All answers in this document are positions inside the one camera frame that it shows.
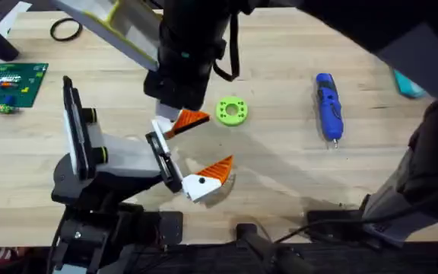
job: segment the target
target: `green circuit board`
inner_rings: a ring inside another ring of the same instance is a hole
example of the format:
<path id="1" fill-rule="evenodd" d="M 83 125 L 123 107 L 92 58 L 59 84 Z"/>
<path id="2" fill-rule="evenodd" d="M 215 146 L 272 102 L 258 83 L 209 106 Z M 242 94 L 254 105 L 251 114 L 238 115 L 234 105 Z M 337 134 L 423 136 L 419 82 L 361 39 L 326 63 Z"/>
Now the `green circuit board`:
<path id="1" fill-rule="evenodd" d="M 6 96 L 14 96 L 13 107 L 32 107 L 49 64 L 0 64 L 0 104 Z"/>

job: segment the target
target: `blue power tool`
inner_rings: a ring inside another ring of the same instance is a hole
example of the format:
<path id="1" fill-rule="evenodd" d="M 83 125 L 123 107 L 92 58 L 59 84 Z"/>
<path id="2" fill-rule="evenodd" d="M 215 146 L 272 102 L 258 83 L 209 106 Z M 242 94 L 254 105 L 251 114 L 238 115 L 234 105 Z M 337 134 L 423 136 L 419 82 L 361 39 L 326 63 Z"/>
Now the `blue power tool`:
<path id="1" fill-rule="evenodd" d="M 344 131 L 338 90 L 335 88 L 334 79 L 329 73 L 319 73 L 316 81 L 322 131 L 325 138 L 328 141 L 333 141 L 337 148 L 338 140 Z"/>

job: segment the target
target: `black rubber band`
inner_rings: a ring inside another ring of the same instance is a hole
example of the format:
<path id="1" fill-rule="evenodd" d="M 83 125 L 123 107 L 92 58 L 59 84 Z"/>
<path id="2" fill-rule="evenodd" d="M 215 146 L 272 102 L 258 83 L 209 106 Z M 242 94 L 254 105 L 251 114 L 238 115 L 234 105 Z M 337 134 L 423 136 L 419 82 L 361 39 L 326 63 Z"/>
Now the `black rubber band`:
<path id="1" fill-rule="evenodd" d="M 77 31 L 69 37 L 64 37 L 64 38 L 56 37 L 55 30 L 57 29 L 57 27 L 60 26 L 61 23 L 67 22 L 67 21 L 73 21 L 73 22 L 77 23 L 79 25 L 79 28 L 77 29 Z M 63 19 L 57 20 L 55 23 L 53 23 L 52 27 L 50 28 L 50 36 L 55 41 L 59 41 L 59 42 L 72 41 L 73 39 L 75 39 L 75 38 L 79 37 L 79 35 L 81 35 L 82 29 L 83 29 L 82 24 L 77 22 L 76 20 L 74 20 L 74 18 L 63 18 Z"/>

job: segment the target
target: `blue object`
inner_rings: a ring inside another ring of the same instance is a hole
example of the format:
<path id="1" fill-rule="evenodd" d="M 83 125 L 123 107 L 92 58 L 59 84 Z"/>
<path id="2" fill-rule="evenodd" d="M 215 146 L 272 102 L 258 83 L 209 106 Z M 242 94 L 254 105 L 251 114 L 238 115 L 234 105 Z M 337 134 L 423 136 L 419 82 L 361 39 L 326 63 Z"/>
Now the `blue object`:
<path id="1" fill-rule="evenodd" d="M 325 138 L 334 142 L 335 147 L 337 147 L 338 140 L 344 131 L 338 91 L 335 88 L 334 79 L 329 73 L 319 73 L 316 82 L 322 131 Z"/>
<path id="2" fill-rule="evenodd" d="M 9 107 L 13 107 L 14 103 L 16 103 L 16 97 L 13 95 L 6 95 L 4 100 L 3 100 L 3 104 L 9 106 Z"/>
<path id="3" fill-rule="evenodd" d="M 393 70 L 393 73 L 395 74 L 396 85 L 398 86 L 398 91 L 400 94 L 409 98 L 420 98 L 426 94 L 423 88 L 410 81 L 410 79 L 408 79 L 399 71 Z"/>

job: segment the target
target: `wooden table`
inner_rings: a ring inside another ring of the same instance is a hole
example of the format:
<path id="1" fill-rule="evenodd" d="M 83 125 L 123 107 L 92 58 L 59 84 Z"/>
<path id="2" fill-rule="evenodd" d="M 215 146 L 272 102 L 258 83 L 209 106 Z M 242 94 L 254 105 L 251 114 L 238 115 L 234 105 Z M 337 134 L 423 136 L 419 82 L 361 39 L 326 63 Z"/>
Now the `wooden table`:
<path id="1" fill-rule="evenodd" d="M 67 152 L 63 75 L 73 79 L 83 105 L 98 109 L 105 132 L 144 140 L 151 130 L 154 100 L 142 90 L 147 71 L 87 30 L 69 43 L 53 41 L 50 26 L 63 17 L 21 14 L 9 35 L 21 52 L 18 62 L 48 62 L 49 70 L 33 108 L 0 115 L 0 246 L 49 245 L 62 214 L 50 193 L 53 169 Z M 129 200 L 183 212 L 185 243 L 228 241 L 242 221 L 276 239 L 300 225 L 306 210 L 358 207 L 394 171 L 430 102 L 400 96 L 384 63 L 292 8 L 241 16 L 240 59 L 235 82 L 212 74 L 203 110 L 213 113 L 220 98 L 237 95 L 249 105 L 248 120 L 228 128 L 212 119 L 170 143 L 184 170 L 234 154 L 235 180 L 206 204 L 163 184 Z M 345 132 L 337 150 L 327 149 L 319 132 L 313 90 L 319 72 L 334 75 L 341 96 Z M 411 240 L 438 240 L 438 225 Z"/>

